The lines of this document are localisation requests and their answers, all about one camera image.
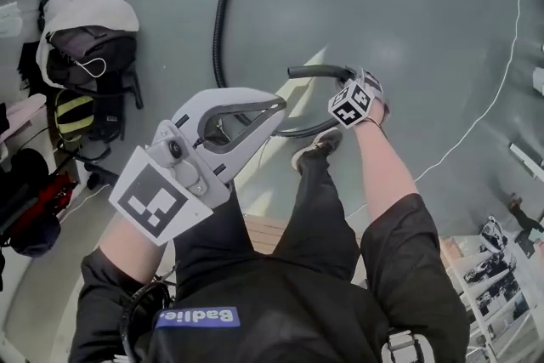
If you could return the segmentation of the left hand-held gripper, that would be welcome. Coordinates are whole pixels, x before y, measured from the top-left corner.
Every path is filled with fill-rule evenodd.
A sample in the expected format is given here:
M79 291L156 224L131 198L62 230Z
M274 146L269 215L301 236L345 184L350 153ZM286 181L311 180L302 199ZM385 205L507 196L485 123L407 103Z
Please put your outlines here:
M207 123L222 115L257 116L230 142L206 138ZM162 121L151 145L137 146L109 201L157 246L199 224L230 198L232 180L280 126L286 101L253 88L210 88ZM190 143L197 143L197 153Z

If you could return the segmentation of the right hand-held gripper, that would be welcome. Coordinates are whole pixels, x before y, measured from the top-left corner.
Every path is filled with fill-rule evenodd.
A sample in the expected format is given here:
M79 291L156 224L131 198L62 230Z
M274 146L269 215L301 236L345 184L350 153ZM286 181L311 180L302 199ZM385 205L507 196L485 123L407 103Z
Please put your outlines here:
M346 78L338 78L339 91L329 99L328 112L345 128L352 128L370 118L374 101L383 105L383 118L379 126L389 115L388 100L380 81L362 67L346 68Z

